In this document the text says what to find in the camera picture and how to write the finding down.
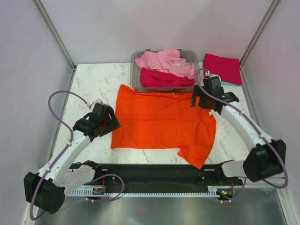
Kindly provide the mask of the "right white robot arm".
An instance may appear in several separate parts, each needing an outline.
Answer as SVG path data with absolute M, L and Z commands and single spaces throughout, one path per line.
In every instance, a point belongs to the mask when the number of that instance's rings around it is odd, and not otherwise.
M 288 183 L 285 167 L 286 144 L 275 140 L 264 132 L 244 113 L 240 100 L 233 92 L 225 92 L 219 77 L 203 80 L 203 85 L 194 85 L 191 106 L 213 110 L 228 121 L 242 138 L 249 154 L 245 160 L 232 160 L 221 164 L 215 172 L 215 180 L 226 184 L 232 177 L 243 177 L 251 182 L 266 181 L 274 175 L 284 174 L 284 184 Z

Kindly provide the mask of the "light pink t shirt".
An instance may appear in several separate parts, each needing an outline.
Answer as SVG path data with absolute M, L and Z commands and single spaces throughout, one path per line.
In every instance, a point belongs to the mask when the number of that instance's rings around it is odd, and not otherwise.
M 185 58 L 182 58 L 177 49 L 167 49 L 159 52 L 145 51 L 141 57 L 135 59 L 135 63 L 140 69 L 146 68 L 171 73 L 178 77 L 187 76 L 192 79 L 195 74 L 194 65 L 189 64 Z

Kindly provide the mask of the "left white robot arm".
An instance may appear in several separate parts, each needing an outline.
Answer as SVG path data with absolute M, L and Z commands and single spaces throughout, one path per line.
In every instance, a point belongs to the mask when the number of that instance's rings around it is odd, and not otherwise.
M 99 164 L 83 162 L 74 172 L 69 171 L 79 154 L 94 139 L 120 128 L 111 106 L 96 103 L 92 112 L 77 120 L 72 128 L 66 146 L 52 157 L 36 173 L 29 172 L 24 177 L 26 201 L 50 214 L 56 213 L 65 198 L 81 185 L 99 184 L 103 173 Z

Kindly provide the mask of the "left aluminium frame post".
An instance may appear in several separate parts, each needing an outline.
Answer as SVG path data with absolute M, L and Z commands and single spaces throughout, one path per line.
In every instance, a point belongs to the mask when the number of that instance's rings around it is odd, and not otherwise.
M 54 38 L 56 44 L 58 45 L 59 49 L 61 50 L 63 56 L 65 57 L 68 65 L 71 67 L 73 71 L 76 70 L 76 64 L 74 63 L 69 51 L 67 50 L 59 32 L 57 31 L 50 15 L 48 14 L 44 4 L 41 0 L 33 0 L 34 5 L 37 7 L 40 15 L 42 16 L 46 26 L 48 27 L 52 37 Z

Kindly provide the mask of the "magenta t shirt in bin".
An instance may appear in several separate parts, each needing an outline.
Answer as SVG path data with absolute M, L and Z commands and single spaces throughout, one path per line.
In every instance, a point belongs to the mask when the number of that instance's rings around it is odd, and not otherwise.
M 178 77 L 171 73 L 159 72 L 146 68 L 141 69 L 140 83 L 145 88 L 152 87 L 192 87 L 195 79 L 187 76 Z

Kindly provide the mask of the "folded teal t shirt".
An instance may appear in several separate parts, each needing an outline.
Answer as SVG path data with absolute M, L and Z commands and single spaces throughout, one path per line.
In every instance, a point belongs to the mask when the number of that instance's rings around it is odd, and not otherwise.
M 221 85 L 222 86 L 230 86 L 230 87 L 239 87 L 239 85 L 232 84 L 232 83 L 229 83 L 229 82 L 221 82 Z

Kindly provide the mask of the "folded magenta t shirt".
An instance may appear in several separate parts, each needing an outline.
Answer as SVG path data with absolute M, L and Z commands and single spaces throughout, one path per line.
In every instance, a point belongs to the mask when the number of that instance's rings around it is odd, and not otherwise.
M 212 74 L 219 75 L 222 82 L 242 85 L 239 59 L 225 58 L 206 53 L 203 66 Z

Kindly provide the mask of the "orange t shirt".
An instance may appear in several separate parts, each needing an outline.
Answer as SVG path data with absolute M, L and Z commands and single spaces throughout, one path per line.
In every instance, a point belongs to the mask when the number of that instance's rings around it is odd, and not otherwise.
M 191 107 L 191 93 L 138 93 L 122 84 L 115 115 L 120 128 L 111 148 L 179 149 L 200 169 L 214 144 L 216 120 L 209 110 Z

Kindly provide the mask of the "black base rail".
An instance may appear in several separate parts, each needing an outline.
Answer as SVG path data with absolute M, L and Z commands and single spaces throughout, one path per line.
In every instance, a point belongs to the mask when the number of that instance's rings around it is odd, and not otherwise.
M 116 174 L 95 184 L 104 184 L 109 191 L 203 191 L 208 186 L 241 186 L 238 177 L 227 178 L 220 165 L 208 164 L 201 169 L 179 164 L 102 164 L 96 167 L 94 178 Z

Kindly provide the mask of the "clear plastic bin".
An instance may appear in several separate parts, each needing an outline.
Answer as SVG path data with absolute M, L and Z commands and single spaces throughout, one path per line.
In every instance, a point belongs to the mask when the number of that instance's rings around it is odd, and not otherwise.
M 135 52 L 131 57 L 130 86 L 136 92 L 190 92 L 198 69 L 193 51 Z

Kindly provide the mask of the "right aluminium frame post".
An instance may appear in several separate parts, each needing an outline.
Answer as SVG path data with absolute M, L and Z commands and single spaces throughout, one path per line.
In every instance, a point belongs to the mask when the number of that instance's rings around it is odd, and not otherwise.
M 277 7 L 279 6 L 281 0 L 272 0 L 271 4 L 269 5 L 266 13 L 264 14 L 261 22 L 259 23 L 254 35 L 252 36 L 245 52 L 243 53 L 241 59 L 240 59 L 240 68 L 243 67 L 243 65 L 246 63 L 246 60 L 248 59 L 249 55 L 251 54 L 253 48 L 255 47 L 257 41 L 259 40 L 260 36 L 262 35 L 265 27 L 267 26 L 269 20 L 275 13 Z

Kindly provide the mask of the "aluminium frame post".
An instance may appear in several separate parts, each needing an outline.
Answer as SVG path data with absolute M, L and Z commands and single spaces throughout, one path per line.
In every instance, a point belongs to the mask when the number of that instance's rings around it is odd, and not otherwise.
M 69 51 L 67 50 L 59 32 L 57 31 L 50 15 L 48 14 L 44 4 L 41 0 L 33 0 L 34 5 L 37 7 L 40 15 L 42 16 L 46 26 L 48 27 L 52 37 L 54 38 L 56 44 L 58 45 L 59 49 L 61 50 L 63 56 L 65 57 L 68 65 L 71 67 L 73 71 L 76 70 L 76 64 L 74 63 Z
M 269 5 L 266 13 L 264 14 L 261 22 L 259 23 L 254 35 L 252 36 L 245 52 L 243 53 L 241 59 L 240 59 L 240 68 L 243 67 L 243 65 L 246 63 L 246 60 L 248 59 L 249 55 L 251 54 L 253 48 L 255 47 L 257 41 L 259 40 L 260 36 L 262 35 L 265 27 L 267 26 L 269 20 L 275 13 L 277 7 L 279 6 L 281 0 L 272 0 L 271 4 Z

